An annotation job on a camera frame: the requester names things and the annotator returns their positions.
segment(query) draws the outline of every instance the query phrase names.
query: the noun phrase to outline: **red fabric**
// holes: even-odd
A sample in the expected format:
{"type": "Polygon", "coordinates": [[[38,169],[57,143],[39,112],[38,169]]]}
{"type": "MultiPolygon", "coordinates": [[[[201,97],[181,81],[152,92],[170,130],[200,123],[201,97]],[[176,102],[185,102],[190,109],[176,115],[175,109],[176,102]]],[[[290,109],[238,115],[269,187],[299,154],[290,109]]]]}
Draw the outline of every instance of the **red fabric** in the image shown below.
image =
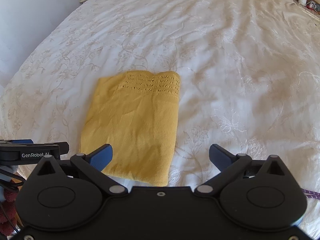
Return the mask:
{"type": "MultiPolygon", "coordinates": [[[[15,207],[15,201],[13,202],[8,202],[5,201],[2,203],[2,206],[4,208],[4,211],[6,212],[8,218],[11,220],[15,217],[16,215],[16,207],[15,207]]],[[[0,211],[0,223],[4,223],[6,222],[7,219],[5,217],[5,215],[3,214],[2,210],[0,211]]]]}
{"type": "Polygon", "coordinates": [[[18,192],[12,192],[9,190],[4,190],[4,198],[8,201],[8,202],[12,202],[16,199],[18,192]]]}
{"type": "MultiPolygon", "coordinates": [[[[11,222],[14,226],[17,225],[17,220],[16,218],[11,219],[11,222]]],[[[10,225],[10,223],[7,221],[3,224],[0,224],[0,232],[1,234],[5,235],[5,236],[9,236],[11,235],[11,233],[14,231],[14,229],[12,228],[12,226],[10,225]]]]}
{"type": "MultiPolygon", "coordinates": [[[[4,208],[5,213],[7,214],[8,218],[11,220],[12,224],[14,226],[17,225],[17,220],[15,218],[15,215],[17,213],[16,211],[16,205],[15,205],[15,199],[18,195],[16,192],[11,192],[7,189],[3,192],[4,198],[6,201],[2,202],[2,206],[4,208]]],[[[3,214],[2,210],[0,210],[0,233],[9,236],[14,231],[11,224],[3,214]]]]}

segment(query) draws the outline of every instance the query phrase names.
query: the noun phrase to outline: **bed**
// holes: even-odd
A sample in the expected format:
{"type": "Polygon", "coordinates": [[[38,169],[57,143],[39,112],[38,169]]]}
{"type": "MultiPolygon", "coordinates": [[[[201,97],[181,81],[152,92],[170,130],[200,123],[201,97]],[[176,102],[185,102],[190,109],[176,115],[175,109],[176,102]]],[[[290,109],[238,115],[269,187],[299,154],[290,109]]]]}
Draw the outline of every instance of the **bed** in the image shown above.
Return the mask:
{"type": "MultiPolygon", "coordinates": [[[[255,159],[277,154],[301,187],[320,191],[319,63],[319,27],[292,0],[89,0],[5,88],[0,138],[68,141],[70,157],[99,77],[171,70],[181,91],[169,186],[216,175],[208,149],[218,143],[255,159]]],[[[308,200],[300,227],[314,238],[319,212],[308,200]]]]}

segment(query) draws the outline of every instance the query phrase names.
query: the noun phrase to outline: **cable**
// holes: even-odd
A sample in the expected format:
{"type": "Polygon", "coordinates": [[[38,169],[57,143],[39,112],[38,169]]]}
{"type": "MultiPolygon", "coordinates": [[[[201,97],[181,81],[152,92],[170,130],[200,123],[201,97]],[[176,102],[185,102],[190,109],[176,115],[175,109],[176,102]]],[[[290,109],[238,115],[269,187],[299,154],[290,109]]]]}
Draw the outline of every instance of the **cable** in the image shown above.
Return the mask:
{"type": "Polygon", "coordinates": [[[19,233],[19,231],[17,230],[17,228],[12,224],[11,220],[9,219],[7,213],[4,211],[2,202],[0,201],[0,208],[2,210],[2,213],[4,214],[5,218],[8,220],[8,222],[10,223],[10,225],[12,226],[13,230],[16,231],[16,233],[19,233]]]}
{"type": "Polygon", "coordinates": [[[19,175],[13,174],[11,172],[5,171],[5,170],[3,170],[1,168],[0,168],[0,173],[3,174],[3,175],[8,176],[10,178],[14,178],[14,179],[21,180],[22,182],[26,182],[26,179],[24,177],[21,177],[19,175]]]}
{"type": "Polygon", "coordinates": [[[312,14],[313,14],[313,16],[315,17],[315,19],[316,19],[316,18],[320,19],[320,14],[319,14],[317,11],[315,11],[315,12],[318,14],[318,16],[315,15],[315,13],[314,13],[314,11],[313,11],[312,9],[309,9],[309,8],[307,7],[307,5],[308,5],[309,3],[311,3],[311,2],[312,2],[312,1],[306,3],[306,5],[303,6],[303,7],[305,7],[307,10],[312,11],[312,14]]]}
{"type": "Polygon", "coordinates": [[[18,180],[21,180],[21,182],[18,182],[18,183],[12,183],[12,182],[8,182],[8,181],[5,181],[3,179],[0,179],[0,187],[3,187],[9,191],[12,191],[12,192],[19,192],[19,189],[18,187],[22,186],[23,183],[26,181],[25,178],[19,176],[19,175],[16,175],[16,174],[13,174],[11,172],[8,172],[8,171],[5,171],[3,169],[0,168],[0,173],[3,174],[3,175],[6,175],[10,178],[14,178],[14,179],[18,179],[18,180]]]}

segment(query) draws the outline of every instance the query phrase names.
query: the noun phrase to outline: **small object on table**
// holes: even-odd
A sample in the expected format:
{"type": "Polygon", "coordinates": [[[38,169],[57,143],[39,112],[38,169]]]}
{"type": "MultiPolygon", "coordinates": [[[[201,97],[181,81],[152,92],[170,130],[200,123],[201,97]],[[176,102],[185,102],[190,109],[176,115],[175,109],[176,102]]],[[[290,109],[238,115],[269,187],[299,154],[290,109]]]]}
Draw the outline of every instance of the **small object on table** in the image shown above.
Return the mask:
{"type": "Polygon", "coordinates": [[[308,0],[306,3],[306,7],[318,14],[320,13],[320,4],[318,4],[315,0],[308,0]]]}
{"type": "Polygon", "coordinates": [[[300,3],[302,6],[305,6],[306,3],[307,3],[307,0],[299,0],[299,3],[300,3]]]}
{"type": "Polygon", "coordinates": [[[310,16],[313,20],[316,20],[316,25],[320,24],[320,17],[315,12],[312,12],[306,6],[302,6],[297,0],[293,1],[299,8],[301,8],[306,14],[308,14],[308,16],[310,16]]]}

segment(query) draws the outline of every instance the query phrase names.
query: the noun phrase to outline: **white duvet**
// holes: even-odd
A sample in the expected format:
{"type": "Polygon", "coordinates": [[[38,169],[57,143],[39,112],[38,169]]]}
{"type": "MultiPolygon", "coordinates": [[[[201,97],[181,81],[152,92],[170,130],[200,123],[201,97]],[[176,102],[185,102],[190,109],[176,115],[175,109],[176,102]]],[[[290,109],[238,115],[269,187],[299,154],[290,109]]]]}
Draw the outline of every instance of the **white duvet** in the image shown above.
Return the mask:
{"type": "MultiPolygon", "coordinates": [[[[216,175],[208,149],[218,143],[280,155],[301,187],[320,191],[319,63],[320,31],[292,0],[89,0],[4,90],[0,138],[68,141],[71,156],[99,77],[172,70],[182,85],[170,186],[216,175]]],[[[319,212],[308,200],[301,228],[312,237],[319,212]]]]}

